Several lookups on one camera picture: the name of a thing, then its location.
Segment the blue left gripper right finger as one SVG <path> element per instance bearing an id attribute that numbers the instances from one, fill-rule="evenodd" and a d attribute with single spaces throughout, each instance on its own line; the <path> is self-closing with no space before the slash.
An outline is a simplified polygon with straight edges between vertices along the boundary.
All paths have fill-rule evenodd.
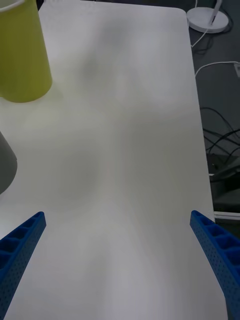
<path id="1" fill-rule="evenodd" d="M 222 289 L 228 318 L 240 319 L 240 240 L 196 210 L 189 224 Z"/>

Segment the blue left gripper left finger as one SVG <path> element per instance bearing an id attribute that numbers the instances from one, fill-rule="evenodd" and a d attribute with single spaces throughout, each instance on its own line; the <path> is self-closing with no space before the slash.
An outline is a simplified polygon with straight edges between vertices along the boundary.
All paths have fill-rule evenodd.
<path id="1" fill-rule="evenodd" d="M 0 240 L 0 319 L 12 302 L 32 254 L 46 228 L 40 211 Z"/>

